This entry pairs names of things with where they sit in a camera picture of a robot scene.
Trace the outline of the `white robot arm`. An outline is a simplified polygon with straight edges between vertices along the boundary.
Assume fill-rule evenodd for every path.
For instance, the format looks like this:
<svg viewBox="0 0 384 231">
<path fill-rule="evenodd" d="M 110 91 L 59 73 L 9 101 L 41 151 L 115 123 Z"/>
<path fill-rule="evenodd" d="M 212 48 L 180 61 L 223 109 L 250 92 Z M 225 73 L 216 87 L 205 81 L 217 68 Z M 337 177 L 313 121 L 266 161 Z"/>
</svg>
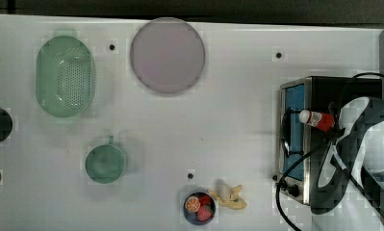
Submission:
<svg viewBox="0 0 384 231">
<path fill-rule="evenodd" d="M 384 231 L 384 100 L 340 110 L 337 138 L 311 156 L 310 208 L 324 231 Z"/>
</svg>

